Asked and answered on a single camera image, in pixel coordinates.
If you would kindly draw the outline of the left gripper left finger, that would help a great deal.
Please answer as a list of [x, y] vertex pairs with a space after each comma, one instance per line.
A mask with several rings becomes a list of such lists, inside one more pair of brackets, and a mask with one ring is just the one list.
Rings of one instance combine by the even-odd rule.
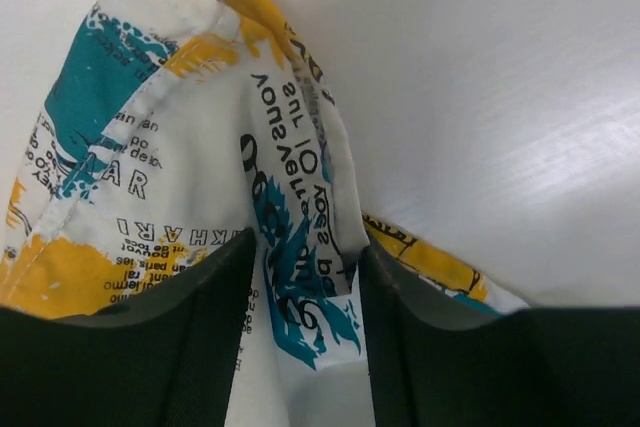
[[5, 426], [221, 426], [256, 240], [91, 315], [1, 312]]

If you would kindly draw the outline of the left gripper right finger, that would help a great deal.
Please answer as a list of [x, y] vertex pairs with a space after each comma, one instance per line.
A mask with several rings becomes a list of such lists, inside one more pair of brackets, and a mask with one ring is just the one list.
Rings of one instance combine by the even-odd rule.
[[635, 426], [639, 311], [452, 299], [377, 242], [359, 280], [379, 426]]

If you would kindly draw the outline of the colourful printed shorts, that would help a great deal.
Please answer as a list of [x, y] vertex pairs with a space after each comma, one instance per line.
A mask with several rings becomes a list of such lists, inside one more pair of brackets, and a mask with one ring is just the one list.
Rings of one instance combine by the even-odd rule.
[[39, 319], [145, 293], [253, 228], [229, 426], [289, 426], [296, 388], [363, 371], [370, 218], [324, 75], [271, 0], [98, 0], [7, 221], [1, 303]]

